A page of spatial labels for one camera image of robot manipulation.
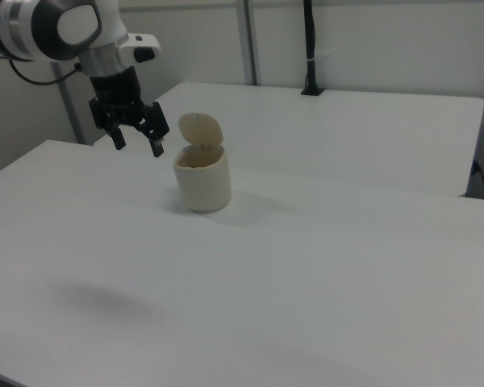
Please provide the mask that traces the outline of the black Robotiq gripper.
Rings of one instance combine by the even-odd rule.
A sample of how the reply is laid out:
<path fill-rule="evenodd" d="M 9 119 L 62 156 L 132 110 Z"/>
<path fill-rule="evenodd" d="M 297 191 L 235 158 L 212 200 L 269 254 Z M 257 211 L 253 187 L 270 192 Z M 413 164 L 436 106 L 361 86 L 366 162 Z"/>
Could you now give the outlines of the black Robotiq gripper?
<path fill-rule="evenodd" d="M 147 139 L 154 157 L 164 153 L 169 125 L 158 102 L 145 105 L 134 66 L 108 77 L 90 78 L 96 97 L 89 101 L 94 125 L 104 130 L 117 150 L 126 146 L 119 125 L 135 126 Z"/>

